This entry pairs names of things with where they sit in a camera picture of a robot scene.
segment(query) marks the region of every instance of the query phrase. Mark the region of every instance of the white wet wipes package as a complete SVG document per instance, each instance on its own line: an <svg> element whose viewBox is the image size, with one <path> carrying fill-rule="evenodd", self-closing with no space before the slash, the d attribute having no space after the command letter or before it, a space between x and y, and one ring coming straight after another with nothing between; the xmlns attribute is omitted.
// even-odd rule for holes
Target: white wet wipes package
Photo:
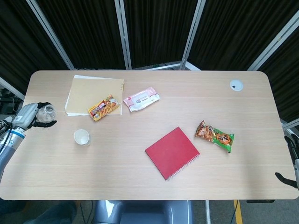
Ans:
<svg viewBox="0 0 299 224"><path fill-rule="evenodd" d="M125 98L123 101L128 106L129 110L138 111L160 99L153 87L149 87L135 95Z"/></svg>

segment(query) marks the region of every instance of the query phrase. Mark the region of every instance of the sheet of paper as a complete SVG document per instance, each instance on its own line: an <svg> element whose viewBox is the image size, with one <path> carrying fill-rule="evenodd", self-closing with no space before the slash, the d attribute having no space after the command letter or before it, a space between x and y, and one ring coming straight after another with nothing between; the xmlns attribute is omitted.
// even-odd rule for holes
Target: sheet of paper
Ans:
<svg viewBox="0 0 299 224"><path fill-rule="evenodd" d="M87 110L109 95L121 104L111 114L122 114L122 90L124 80L75 75L65 104L69 116L89 115Z"/></svg>

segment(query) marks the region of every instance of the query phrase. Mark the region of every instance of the desk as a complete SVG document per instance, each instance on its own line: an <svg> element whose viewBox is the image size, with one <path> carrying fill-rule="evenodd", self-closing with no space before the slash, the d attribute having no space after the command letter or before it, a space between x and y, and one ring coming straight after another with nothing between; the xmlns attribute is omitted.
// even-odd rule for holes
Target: desk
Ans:
<svg viewBox="0 0 299 224"><path fill-rule="evenodd" d="M160 101L144 110L107 116L68 117L64 105L74 74L123 78L123 97L149 86ZM244 88L231 90L232 79ZM24 104L51 102L57 124L32 128L7 165L3 199L172 200L294 199L298 190L274 172L294 179L268 78L258 71L38 71ZM235 133L232 153L194 138L205 120ZM200 156L165 181L145 149L177 126ZM74 131L89 131L88 147L76 145Z"/></svg>

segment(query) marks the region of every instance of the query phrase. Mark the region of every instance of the spiral binding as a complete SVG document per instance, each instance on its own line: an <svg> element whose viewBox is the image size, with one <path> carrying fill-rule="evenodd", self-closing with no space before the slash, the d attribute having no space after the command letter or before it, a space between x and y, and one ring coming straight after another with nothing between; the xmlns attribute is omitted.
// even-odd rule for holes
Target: spiral binding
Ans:
<svg viewBox="0 0 299 224"><path fill-rule="evenodd" d="M173 174L171 174L168 178L167 181L170 180L173 176L175 176L178 172L180 172L182 169L184 169L185 167L187 167L190 163L192 163L194 160L196 160L199 157L199 154L194 156L192 159L189 160L189 162L187 162L185 165L183 165L179 170L177 170L176 172L174 172Z"/></svg>

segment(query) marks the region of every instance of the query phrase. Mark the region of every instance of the white paper cup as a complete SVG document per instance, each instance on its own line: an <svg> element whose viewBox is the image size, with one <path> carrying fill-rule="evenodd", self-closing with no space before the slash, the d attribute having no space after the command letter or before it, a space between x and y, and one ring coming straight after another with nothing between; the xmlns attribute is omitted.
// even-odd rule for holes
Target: white paper cup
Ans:
<svg viewBox="0 0 299 224"><path fill-rule="evenodd" d="M75 131L74 139L78 145L86 146L90 144L89 133L84 129L78 129L77 131Z"/></svg>

